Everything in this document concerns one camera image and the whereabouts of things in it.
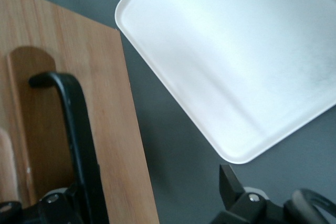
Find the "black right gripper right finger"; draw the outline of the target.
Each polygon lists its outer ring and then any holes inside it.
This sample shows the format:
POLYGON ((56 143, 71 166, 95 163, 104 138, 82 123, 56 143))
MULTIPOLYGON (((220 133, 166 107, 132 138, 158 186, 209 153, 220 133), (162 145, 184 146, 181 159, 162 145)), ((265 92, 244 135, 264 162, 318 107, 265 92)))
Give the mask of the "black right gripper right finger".
POLYGON ((219 167, 219 193, 226 210, 230 210, 245 193, 242 184, 230 165, 223 164, 219 167))

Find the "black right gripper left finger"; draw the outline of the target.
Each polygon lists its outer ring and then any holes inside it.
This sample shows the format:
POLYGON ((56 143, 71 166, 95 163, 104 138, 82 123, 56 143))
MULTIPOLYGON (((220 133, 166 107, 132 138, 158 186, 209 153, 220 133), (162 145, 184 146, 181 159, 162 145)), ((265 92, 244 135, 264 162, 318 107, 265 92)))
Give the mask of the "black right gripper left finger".
POLYGON ((80 161, 76 167, 80 212, 85 223, 102 223, 102 184, 96 161, 80 161))

